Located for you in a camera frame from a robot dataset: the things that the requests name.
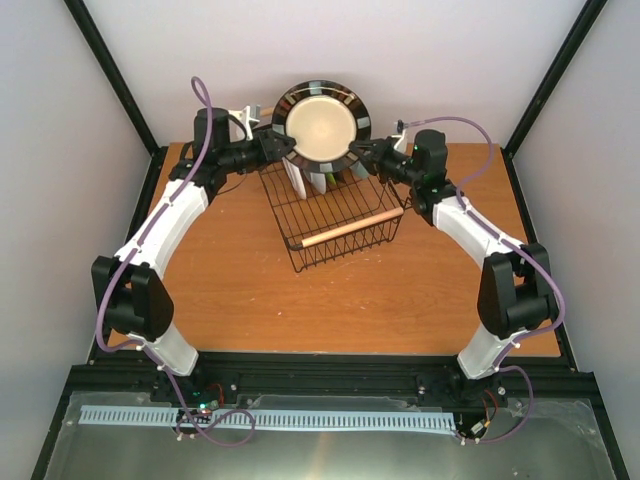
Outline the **green striped rim plate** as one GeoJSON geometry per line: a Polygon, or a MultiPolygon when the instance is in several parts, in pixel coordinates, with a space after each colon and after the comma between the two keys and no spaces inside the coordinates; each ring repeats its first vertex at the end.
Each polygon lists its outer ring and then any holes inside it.
{"type": "Polygon", "coordinates": [[[286,158],[282,160],[282,163],[298,198],[301,200],[305,200],[307,198],[307,194],[301,170],[286,158]]]}

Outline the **black rimmed beige plate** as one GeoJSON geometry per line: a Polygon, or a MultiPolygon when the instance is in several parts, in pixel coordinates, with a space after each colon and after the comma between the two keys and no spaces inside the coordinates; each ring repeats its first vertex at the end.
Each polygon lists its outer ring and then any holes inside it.
{"type": "Polygon", "coordinates": [[[356,164],[350,144],[371,138],[372,120],[363,100],[348,87],[310,80],[287,90],[271,114],[274,131],[295,140],[285,159],[309,173],[335,173],[356,164]]]}

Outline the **red and teal flower plate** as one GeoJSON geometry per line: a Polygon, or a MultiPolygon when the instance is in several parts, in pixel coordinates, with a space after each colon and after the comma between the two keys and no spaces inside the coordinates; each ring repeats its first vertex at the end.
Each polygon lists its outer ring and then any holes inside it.
{"type": "Polygon", "coordinates": [[[324,174],[315,172],[304,172],[304,174],[306,179],[318,194],[324,195],[326,193],[327,182],[324,174]]]}

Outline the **black wire dish rack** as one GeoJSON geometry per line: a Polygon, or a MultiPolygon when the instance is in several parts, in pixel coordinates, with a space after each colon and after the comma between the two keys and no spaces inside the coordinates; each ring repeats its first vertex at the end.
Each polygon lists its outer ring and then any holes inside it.
{"type": "Polygon", "coordinates": [[[405,202],[396,189],[351,170],[332,173],[318,194],[301,170],[307,198],[295,193],[282,161],[260,174],[276,226],[295,272],[394,239],[405,202]]]}

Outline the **mint green flower plate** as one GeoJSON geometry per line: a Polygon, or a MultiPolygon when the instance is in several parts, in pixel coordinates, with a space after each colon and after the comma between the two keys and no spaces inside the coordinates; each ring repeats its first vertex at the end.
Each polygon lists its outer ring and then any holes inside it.
{"type": "Polygon", "coordinates": [[[367,169],[359,161],[353,163],[349,167],[349,169],[351,170],[352,174],[359,179],[366,179],[370,176],[367,169]]]}

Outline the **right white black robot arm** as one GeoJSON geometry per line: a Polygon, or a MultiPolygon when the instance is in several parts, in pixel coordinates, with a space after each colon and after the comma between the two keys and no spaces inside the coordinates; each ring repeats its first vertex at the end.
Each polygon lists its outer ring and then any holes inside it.
{"type": "Polygon", "coordinates": [[[354,141],[348,153],[380,181],[407,186],[414,211],[454,240],[481,270],[480,325],[457,355],[450,380],[453,395],[462,397],[497,374],[525,338],[560,320],[563,306],[546,249],[499,230],[448,178],[444,134],[419,131],[409,154],[400,151],[399,141],[397,136],[354,141]]]}

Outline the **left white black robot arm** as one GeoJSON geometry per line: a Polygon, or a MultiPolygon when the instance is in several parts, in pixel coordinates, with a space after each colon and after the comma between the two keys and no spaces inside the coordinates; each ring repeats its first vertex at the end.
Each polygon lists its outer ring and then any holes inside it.
{"type": "Polygon", "coordinates": [[[174,303],[163,283],[184,236],[220,193],[230,174],[249,174],[293,153],[296,141],[283,128],[260,126],[251,110],[204,108],[194,120],[194,139],[170,171],[155,207],[111,257],[91,267],[99,348],[133,347],[159,370],[175,375],[172,388],[186,402],[201,400],[208,378],[195,369],[199,353],[180,333],[174,303]]]}

